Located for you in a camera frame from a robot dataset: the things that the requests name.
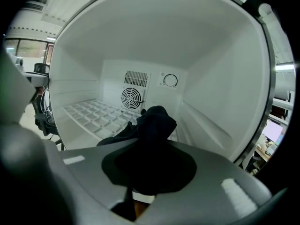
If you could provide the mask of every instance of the floor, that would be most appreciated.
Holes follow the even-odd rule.
[[[42,139],[49,139],[52,137],[53,134],[49,134],[48,136],[44,136],[43,132],[38,129],[38,127],[35,124],[35,118],[34,118],[35,112],[33,109],[32,104],[27,105],[25,112],[23,116],[21,117],[20,124],[22,127],[27,128],[33,132],[35,132],[40,138]],[[59,140],[60,137],[57,135],[53,135],[51,140],[53,142]]]

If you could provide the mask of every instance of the fluorescent light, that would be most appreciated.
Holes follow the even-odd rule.
[[[280,66],[275,66],[276,71],[282,71],[282,70],[294,70],[295,66],[293,64],[290,65],[280,65]]]
[[[54,37],[47,37],[47,39],[49,39],[49,40],[53,40],[53,41],[55,41],[55,40],[56,40],[56,38],[54,38]]]

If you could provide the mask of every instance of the desk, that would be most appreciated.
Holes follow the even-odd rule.
[[[255,151],[265,160],[266,162],[269,160],[270,156],[263,153],[258,147],[255,148]]]

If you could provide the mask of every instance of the circular fan vent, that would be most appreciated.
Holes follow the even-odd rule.
[[[123,105],[128,109],[136,109],[142,103],[139,91],[134,88],[126,88],[122,92],[121,100]]]

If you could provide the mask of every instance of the office chair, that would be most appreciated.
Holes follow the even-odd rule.
[[[49,134],[59,135],[55,123],[51,116],[47,113],[48,109],[51,109],[50,106],[46,108],[45,111],[41,109],[41,101],[43,100],[43,95],[37,96],[31,103],[33,105],[35,111],[35,124],[37,125],[38,129],[41,130],[44,136],[48,136]],[[55,145],[61,144],[61,150],[65,149],[65,146],[61,140],[61,138],[55,141]]]
[[[50,66],[45,63],[36,63],[34,65],[34,72],[35,73],[42,73],[42,74],[49,74],[49,68]]]

